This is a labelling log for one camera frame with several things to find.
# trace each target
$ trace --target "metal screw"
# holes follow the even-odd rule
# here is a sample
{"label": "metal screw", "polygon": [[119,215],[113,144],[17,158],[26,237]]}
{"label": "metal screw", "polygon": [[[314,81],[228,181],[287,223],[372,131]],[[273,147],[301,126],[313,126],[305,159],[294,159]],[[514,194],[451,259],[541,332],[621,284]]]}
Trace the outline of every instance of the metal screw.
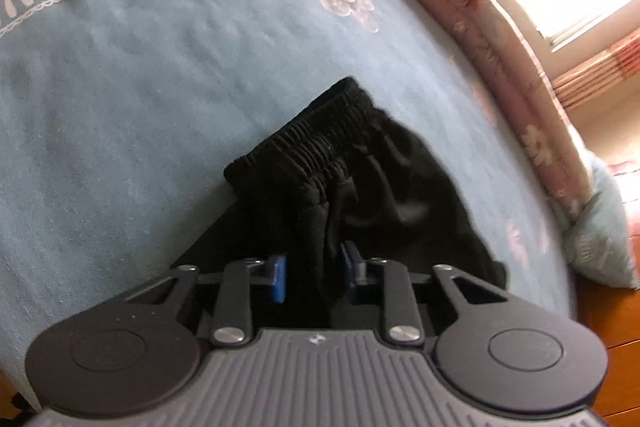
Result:
{"label": "metal screw", "polygon": [[399,325],[389,330],[389,337],[396,342],[414,342],[420,338],[420,330],[413,326]]}
{"label": "metal screw", "polygon": [[244,331],[233,327],[218,328],[213,333],[213,338],[221,344],[237,344],[244,341]]}

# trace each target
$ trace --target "wooden floor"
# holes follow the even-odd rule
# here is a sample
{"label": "wooden floor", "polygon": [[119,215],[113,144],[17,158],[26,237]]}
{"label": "wooden floor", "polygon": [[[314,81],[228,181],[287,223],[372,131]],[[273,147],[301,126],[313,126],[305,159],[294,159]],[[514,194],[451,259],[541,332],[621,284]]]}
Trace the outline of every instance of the wooden floor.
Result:
{"label": "wooden floor", "polygon": [[12,419],[18,414],[18,410],[11,405],[11,398],[14,394],[14,387],[0,371],[0,418]]}

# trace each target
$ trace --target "ribbed plastic surface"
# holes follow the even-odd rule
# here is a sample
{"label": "ribbed plastic surface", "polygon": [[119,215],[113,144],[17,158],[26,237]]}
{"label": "ribbed plastic surface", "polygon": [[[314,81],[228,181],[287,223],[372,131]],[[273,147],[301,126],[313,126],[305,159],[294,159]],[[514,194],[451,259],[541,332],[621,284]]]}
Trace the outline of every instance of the ribbed plastic surface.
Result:
{"label": "ribbed plastic surface", "polygon": [[371,331],[262,332],[215,351],[193,384],[158,409],[84,420],[50,410],[31,427],[545,427],[605,426],[583,411],[530,422],[492,416],[452,395],[418,352]]}

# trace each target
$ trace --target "elastic waistband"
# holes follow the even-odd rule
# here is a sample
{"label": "elastic waistband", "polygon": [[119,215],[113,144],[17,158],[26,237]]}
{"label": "elastic waistband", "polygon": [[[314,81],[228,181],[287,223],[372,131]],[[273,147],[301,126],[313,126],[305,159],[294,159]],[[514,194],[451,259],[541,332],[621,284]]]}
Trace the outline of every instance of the elastic waistband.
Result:
{"label": "elastic waistband", "polygon": [[322,93],[249,154],[228,165],[225,179],[239,195],[264,184],[284,191],[313,185],[321,200],[336,176],[347,177],[345,156],[365,143],[384,113],[356,80],[344,78]]}

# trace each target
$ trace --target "black fabric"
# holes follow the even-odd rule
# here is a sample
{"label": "black fabric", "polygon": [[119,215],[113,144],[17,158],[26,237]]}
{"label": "black fabric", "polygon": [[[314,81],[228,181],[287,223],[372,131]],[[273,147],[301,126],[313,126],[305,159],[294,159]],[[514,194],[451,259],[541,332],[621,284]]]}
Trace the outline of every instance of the black fabric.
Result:
{"label": "black fabric", "polygon": [[449,177],[415,134],[376,109],[352,78],[314,100],[224,172],[239,202],[175,264],[220,270],[287,252],[286,314],[327,327],[342,290],[338,245],[410,271],[459,267],[502,288],[506,273],[472,229]]}

